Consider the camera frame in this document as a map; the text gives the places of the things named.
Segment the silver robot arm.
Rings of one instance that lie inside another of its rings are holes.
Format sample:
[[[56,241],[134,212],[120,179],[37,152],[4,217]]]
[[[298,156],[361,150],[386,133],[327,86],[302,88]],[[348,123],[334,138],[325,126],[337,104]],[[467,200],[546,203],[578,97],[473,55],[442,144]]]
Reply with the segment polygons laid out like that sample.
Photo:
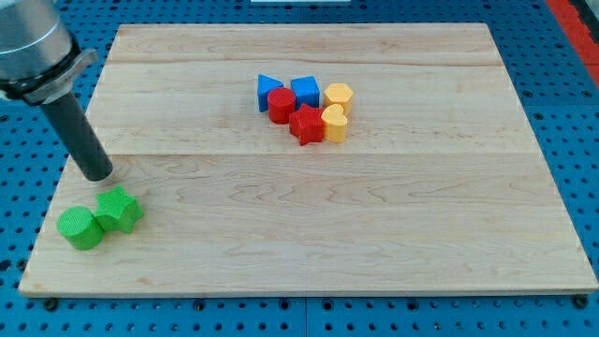
[[[61,21],[52,0],[1,0],[1,92],[36,106],[73,89],[75,79],[98,61]]]

